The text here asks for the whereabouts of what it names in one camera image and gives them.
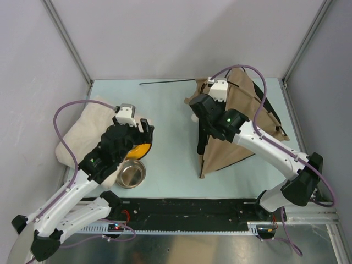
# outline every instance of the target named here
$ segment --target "stainless steel bowl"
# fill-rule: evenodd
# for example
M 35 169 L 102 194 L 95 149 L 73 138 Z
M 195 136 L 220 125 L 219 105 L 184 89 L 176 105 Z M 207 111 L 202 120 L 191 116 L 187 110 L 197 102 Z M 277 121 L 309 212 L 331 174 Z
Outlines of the stainless steel bowl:
M 128 159 L 123 163 L 116 182 L 125 189 L 132 189 L 143 182 L 145 174 L 146 169 L 142 162 L 137 159 Z

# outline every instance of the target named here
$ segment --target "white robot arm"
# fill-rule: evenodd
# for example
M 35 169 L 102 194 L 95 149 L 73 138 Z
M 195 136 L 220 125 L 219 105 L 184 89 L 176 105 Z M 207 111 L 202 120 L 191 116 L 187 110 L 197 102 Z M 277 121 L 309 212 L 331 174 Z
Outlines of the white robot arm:
M 322 170 L 323 158 L 313 153 L 311 156 L 295 151 L 268 135 L 259 128 L 261 135 L 255 131 L 252 121 L 235 109 L 224 109 L 228 83 L 226 80 L 208 79 L 209 94 L 201 93 L 194 97 L 189 105 L 206 132 L 215 139 L 227 140 L 245 147 L 275 166 L 286 178 L 271 190 L 265 190 L 255 203 L 256 214 L 267 220 L 276 209 L 293 203 L 306 206 L 314 192 L 319 177 L 307 166 L 298 162 L 298 158 L 309 163 L 318 171 Z M 281 148 L 293 152 L 296 158 L 263 140 L 263 136 Z
M 147 119 L 141 119 L 142 127 L 139 127 L 134 113 L 135 107 L 131 104 L 117 107 L 114 124 L 107 128 L 98 145 L 79 163 L 82 172 L 77 174 L 74 182 L 66 182 L 34 213 L 18 215 L 12 220 L 19 236 L 24 229 L 31 229 L 30 250 L 37 261 L 52 256 L 68 237 L 84 226 L 102 218 L 116 219 L 120 215 L 122 203 L 111 191 L 103 192 L 84 208 L 73 213 L 69 211 L 90 191 L 116 177 L 114 172 L 120 169 L 135 145 L 152 143 L 154 126 L 149 125 Z M 16 255 L 10 254 L 8 263 L 20 262 Z

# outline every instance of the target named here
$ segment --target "metal frame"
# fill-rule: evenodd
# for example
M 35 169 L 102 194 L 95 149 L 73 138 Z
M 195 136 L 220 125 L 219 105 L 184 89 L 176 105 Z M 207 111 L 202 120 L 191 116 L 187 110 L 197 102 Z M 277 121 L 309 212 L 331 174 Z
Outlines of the metal frame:
M 78 210 L 89 201 L 80 201 L 74 208 L 73 211 Z M 287 215 L 287 225 L 325 225 L 328 234 L 334 248 L 335 256 L 339 264 L 352 263 L 352 256 L 347 242 L 342 231 L 342 226 L 339 221 L 339 217 L 335 207 L 322 207 L 315 203 L 308 203 L 305 207 L 299 207 L 295 205 L 285 206 Z M 138 231 L 138 235 L 152 234 L 152 235 L 257 235 L 257 226 L 263 226 L 271 224 L 271 222 L 248 222 L 249 231 L 247 232 L 167 232 L 167 231 Z M 108 224 L 93 223 L 83 228 L 78 233 L 80 234 L 101 234 L 107 229 Z
M 307 153 L 302 129 L 286 83 L 281 83 L 281 91 L 285 99 L 298 145 L 302 151 Z M 352 263 L 352 254 L 348 247 L 348 242 L 343 233 L 335 207 L 321 207 L 309 203 L 306 207 L 287 206 L 285 209 L 289 224 L 326 224 L 337 262 L 339 264 Z
M 66 45 L 68 52 L 71 54 L 74 62 L 77 64 L 79 70 L 81 71 L 83 78 L 87 82 L 88 86 L 91 87 L 93 81 L 90 78 L 88 71 L 85 68 L 80 56 L 78 55 L 78 52 L 77 52 L 75 46 L 73 45 L 72 40 L 71 40 L 70 36 L 68 35 L 68 32 L 67 32 L 64 24 L 62 23 L 61 18 L 59 16 L 59 14 L 57 13 L 52 1 L 51 0 L 41 0 L 41 2 L 43 3 L 45 9 L 47 10 L 48 15 L 51 18 L 52 22 L 54 23 L 55 27 L 57 28 L 63 42 Z
M 314 20 L 312 24 L 310 25 L 306 35 L 304 36 L 301 45 L 299 46 L 295 56 L 293 57 L 293 60 L 291 61 L 288 69 L 286 70 L 284 76 L 283 76 L 283 81 L 284 83 L 287 82 L 287 80 L 290 78 L 292 75 L 293 70 L 296 68 L 298 65 L 300 58 L 308 48 L 310 42 L 312 41 L 317 29 L 321 25 L 323 18 L 327 14 L 328 10 L 332 6 L 332 4 L 336 0 L 324 0 L 324 2 L 321 4 L 320 9 L 318 10 L 318 13 L 315 15 Z

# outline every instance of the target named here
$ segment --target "light blue floor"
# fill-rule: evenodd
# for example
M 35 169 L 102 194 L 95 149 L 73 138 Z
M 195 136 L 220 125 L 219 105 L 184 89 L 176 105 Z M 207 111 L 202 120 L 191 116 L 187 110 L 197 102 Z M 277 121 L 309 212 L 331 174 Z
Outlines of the light blue floor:
M 273 166 L 254 155 L 218 172 L 199 179 L 200 166 L 196 153 L 198 124 L 191 121 L 192 111 L 184 104 L 195 89 L 194 81 L 139 85 L 145 80 L 96 80 L 91 97 L 104 97 L 113 105 L 132 103 L 136 113 L 151 119 L 155 126 L 153 147 L 142 162 L 147 174 L 135 189 L 117 184 L 112 190 L 120 197 L 257 197 L 284 180 Z M 254 79 L 262 87 L 260 79 Z M 285 143 L 298 150 L 278 79 L 266 79 L 268 99 L 291 138 Z M 99 187 L 87 197 L 97 197 Z

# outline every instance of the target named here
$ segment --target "purple cable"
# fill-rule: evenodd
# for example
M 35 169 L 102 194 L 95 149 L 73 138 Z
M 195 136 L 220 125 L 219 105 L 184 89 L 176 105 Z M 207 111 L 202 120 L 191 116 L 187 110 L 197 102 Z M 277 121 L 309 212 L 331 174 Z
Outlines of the purple cable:
M 107 219 L 101 219 L 101 220 L 116 224 L 116 222 L 110 221 L 110 220 L 107 220 Z M 84 242 L 86 242 L 88 240 L 95 239 L 95 238 L 106 238 L 106 239 L 110 238 L 110 240 L 113 240 L 113 241 L 116 241 L 116 242 L 126 242 L 126 241 L 130 241 L 130 240 L 134 239 L 137 236 L 136 235 L 136 231 L 133 230 L 132 228 L 130 228 L 129 226 L 124 225 L 124 224 L 119 224 L 119 226 L 122 226 L 122 227 L 130 230 L 133 233 L 133 236 L 131 238 L 126 238 L 126 239 L 116 239 L 116 238 L 110 238 L 110 237 L 106 237 L 106 236 L 102 236 L 102 235 L 93 235 L 93 236 L 90 236 L 90 237 L 88 237 L 86 239 L 83 239 L 83 240 L 81 240 L 81 241 L 79 241 L 77 243 L 74 243 L 74 244 L 71 244 L 71 245 L 68 245 L 68 246 L 61 246 L 60 248 L 61 249 L 70 249 L 70 248 L 78 246 L 78 245 L 80 245 L 80 244 L 82 244 L 82 243 L 84 243 Z
M 73 173 L 73 177 L 71 179 L 71 182 L 67 185 L 67 188 L 70 188 L 74 182 L 75 179 L 77 177 L 77 172 L 78 172 L 78 162 L 77 159 L 75 157 L 75 155 L 73 154 L 72 150 L 69 148 L 69 146 L 66 144 L 65 140 L 63 139 L 63 137 L 61 136 L 61 133 L 57 127 L 57 117 L 59 115 L 59 113 L 61 112 L 61 110 L 63 110 L 64 108 L 68 107 L 68 106 L 72 106 L 72 105 L 76 105 L 78 103 L 98 103 L 99 105 L 103 105 L 106 106 L 108 108 L 111 108 L 115 111 L 115 106 L 111 106 L 110 104 L 104 103 L 104 102 L 100 102 L 100 101 L 96 101 L 96 100 L 78 100 L 78 101 L 73 101 L 73 102 L 69 102 L 64 104 L 63 106 L 61 106 L 59 109 L 57 109 L 55 115 L 54 115 L 54 119 L 53 119 L 53 123 L 54 123 L 54 129 L 55 132 L 57 134 L 57 136 L 59 137 L 62 145 L 64 145 L 64 147 L 66 148 L 66 150 L 68 151 L 68 153 L 71 155 L 74 165 L 75 165 L 75 171 Z M 42 215 L 45 214 L 46 211 L 48 211 L 58 200 L 60 200 L 60 198 L 66 193 L 65 190 L 63 190 L 51 203 L 49 203 L 49 205 L 47 207 L 45 207 L 38 215 L 36 218 L 40 218 Z
M 265 99 L 266 99 L 266 93 L 267 93 L 267 86 L 266 86 L 266 82 L 265 82 L 265 78 L 264 76 L 261 74 L 260 71 L 258 71 L 256 68 L 252 67 L 252 66 L 249 66 L 249 65 L 241 65 L 241 64 L 237 64 L 237 65 L 233 65 L 233 66 L 229 66 L 221 71 L 219 71 L 217 74 L 215 74 L 211 80 L 213 80 L 214 78 L 216 78 L 217 76 L 219 76 L 220 74 L 222 74 L 223 72 L 226 72 L 227 70 L 230 70 L 230 69 L 235 69 L 235 68 L 248 68 L 248 69 L 251 69 L 253 71 L 255 71 L 260 79 L 262 80 L 263 82 L 263 98 L 262 98 L 262 101 L 260 102 L 260 105 L 259 105 L 259 108 L 257 110 L 257 112 L 255 113 L 254 115 L 254 118 L 253 118 L 253 129 L 254 131 L 259 135 L 261 136 L 262 134 L 260 133 L 259 129 L 258 129 L 258 126 L 257 126 L 257 119 L 258 119 L 258 116 L 259 116 L 259 113 L 260 111 L 263 109 L 263 105 L 264 105 L 264 102 L 265 102 Z M 320 205 L 320 206 L 323 206 L 323 207 L 333 207 L 335 205 L 335 202 L 336 202 L 336 196 L 335 196 L 335 193 L 332 189 L 332 187 L 330 186 L 330 184 L 326 181 L 326 179 L 324 178 L 324 176 L 316 169 L 314 168 L 312 165 L 308 164 L 307 162 L 305 162 L 303 159 L 299 158 L 298 156 L 296 156 L 294 153 L 288 151 L 286 148 L 283 148 L 281 145 L 277 144 L 276 142 L 272 141 L 271 139 L 267 138 L 266 136 L 263 136 L 262 137 L 264 140 L 266 140 L 267 142 L 269 142 L 271 145 L 277 147 L 278 149 L 282 150 L 283 152 L 285 152 L 286 154 L 288 154 L 290 157 L 292 158 L 295 158 L 297 159 L 300 163 L 302 163 L 303 165 L 307 166 L 308 168 L 310 168 L 312 171 L 314 171 L 314 173 L 316 175 L 318 175 L 318 177 L 322 180 L 322 182 L 326 185 L 326 187 L 328 188 L 329 192 L 331 193 L 331 197 L 332 197 L 332 203 L 329 204 L 329 205 L 325 205 L 323 203 L 320 203 L 318 201 L 315 201 L 313 199 L 311 199 L 310 201 L 311 202 L 314 202 L 315 204 L 317 205 Z M 276 240 L 280 240 L 280 241 L 284 241 L 284 242 L 289 242 L 289 244 L 292 246 L 292 248 L 294 249 L 294 251 L 297 253 L 297 255 L 299 256 L 303 256 L 303 253 L 302 251 L 295 245 L 293 244 L 292 240 L 291 240 L 291 237 L 289 236 L 288 234 L 288 231 L 287 231 L 287 228 L 286 228 L 286 225 L 285 225 L 285 221 L 284 221 L 284 210 L 283 210 L 283 207 L 281 208 L 281 220 L 282 220 L 282 226 L 285 230 L 285 233 L 286 233 L 286 236 L 288 238 L 288 240 L 284 239 L 284 238 L 276 238 Z

